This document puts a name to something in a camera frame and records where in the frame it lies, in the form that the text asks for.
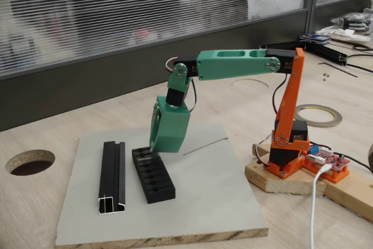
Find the wooden table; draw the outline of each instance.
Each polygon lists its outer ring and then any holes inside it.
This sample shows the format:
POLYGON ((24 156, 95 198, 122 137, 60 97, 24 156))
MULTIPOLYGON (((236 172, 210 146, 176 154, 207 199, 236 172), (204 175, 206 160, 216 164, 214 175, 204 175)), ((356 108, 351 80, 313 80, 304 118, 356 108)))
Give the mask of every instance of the wooden table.
MULTIPOLYGON (((333 47, 347 54, 358 53, 333 47)), ((331 128, 309 127, 311 140, 367 163, 373 143, 373 74, 354 69, 358 75, 355 78, 327 65, 318 65, 322 60, 306 54, 298 104, 334 108, 341 113, 343 121, 331 128), (323 81, 324 73, 330 75, 326 81, 323 81)), ((350 62, 373 69, 373 59, 369 57, 351 58, 350 62)), ((284 75, 265 74, 196 81, 198 104, 190 123, 222 123, 244 172, 244 165, 253 160, 252 144, 264 139, 273 128, 275 114, 271 96, 283 79, 284 75), (257 79, 268 87, 245 79, 257 79)), ((276 95, 277 104, 283 91, 284 87, 276 95)), ((54 248, 58 218, 82 132, 149 127, 156 96, 166 92, 167 84, 162 83, 0 132, 0 248, 54 248), (52 151, 55 163, 30 176, 13 176, 5 170, 10 158, 32 149, 52 151)), ((193 101, 191 90, 186 103, 191 106, 193 101)), ((319 111, 304 110, 304 116, 323 121, 326 118, 323 114, 327 113, 319 111)), ((372 176, 355 163, 350 169, 372 176)), ((269 223, 268 237, 179 248, 309 248, 311 198, 268 194, 254 185, 251 187, 269 223)), ((329 199, 316 199, 315 248, 371 248, 372 233, 372 223, 329 199)))

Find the green robotic arm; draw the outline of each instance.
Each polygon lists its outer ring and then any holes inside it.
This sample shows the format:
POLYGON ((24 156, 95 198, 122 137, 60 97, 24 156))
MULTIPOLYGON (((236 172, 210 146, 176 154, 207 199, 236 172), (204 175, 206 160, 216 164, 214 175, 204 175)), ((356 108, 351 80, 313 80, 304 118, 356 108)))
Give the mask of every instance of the green robotic arm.
POLYGON ((150 150, 179 151, 190 118, 184 99, 193 77, 214 80, 271 72, 291 73, 293 58, 294 51, 270 49, 213 50, 202 51, 197 57, 178 57, 170 69, 167 97, 158 96, 154 105, 150 150))

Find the white board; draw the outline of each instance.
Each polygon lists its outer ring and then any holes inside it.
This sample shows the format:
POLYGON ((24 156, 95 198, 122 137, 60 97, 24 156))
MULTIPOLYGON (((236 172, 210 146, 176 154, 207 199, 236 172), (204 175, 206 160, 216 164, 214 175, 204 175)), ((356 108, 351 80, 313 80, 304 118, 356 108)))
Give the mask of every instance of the white board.
POLYGON ((190 127, 179 153, 161 153, 175 185, 176 199, 148 205, 131 151, 147 146, 149 133, 150 129, 139 128, 82 135, 56 246, 268 228, 244 167, 219 124, 190 127), (126 143, 126 210, 99 215, 105 141, 126 143))

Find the wooden plank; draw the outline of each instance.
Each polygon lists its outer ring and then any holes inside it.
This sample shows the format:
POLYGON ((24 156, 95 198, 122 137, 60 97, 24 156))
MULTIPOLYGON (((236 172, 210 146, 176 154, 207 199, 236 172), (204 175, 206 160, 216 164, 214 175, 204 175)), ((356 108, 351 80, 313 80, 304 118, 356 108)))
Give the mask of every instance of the wooden plank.
MULTIPOLYGON (((268 161, 269 149, 270 145, 258 148, 259 155, 264 161, 268 161)), ((282 179, 265 170, 262 164, 254 160, 246 165, 245 175, 251 183, 266 192, 312 194, 314 173, 307 169, 301 169, 282 179)), ((366 178, 353 171, 337 184, 322 178, 317 183, 316 195, 325 195, 373 222, 373 178, 366 178)))

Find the black plastic holder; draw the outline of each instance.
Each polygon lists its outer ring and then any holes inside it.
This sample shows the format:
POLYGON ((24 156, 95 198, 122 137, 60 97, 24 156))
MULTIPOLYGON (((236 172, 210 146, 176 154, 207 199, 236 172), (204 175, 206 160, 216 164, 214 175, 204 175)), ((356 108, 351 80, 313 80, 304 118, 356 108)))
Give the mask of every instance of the black plastic holder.
POLYGON ((347 55, 336 50, 325 47, 324 45, 312 43, 309 41, 292 41, 278 44, 269 44, 260 46, 261 49, 282 49, 282 50, 295 50, 302 48, 311 54, 318 55, 324 59, 332 61, 336 64, 346 66, 347 55))
POLYGON ((125 210, 125 143, 104 143, 101 165, 99 214, 123 212, 125 210))
POLYGON ((176 197, 174 184, 158 153, 149 147, 132 150, 132 159, 148 204, 176 197))

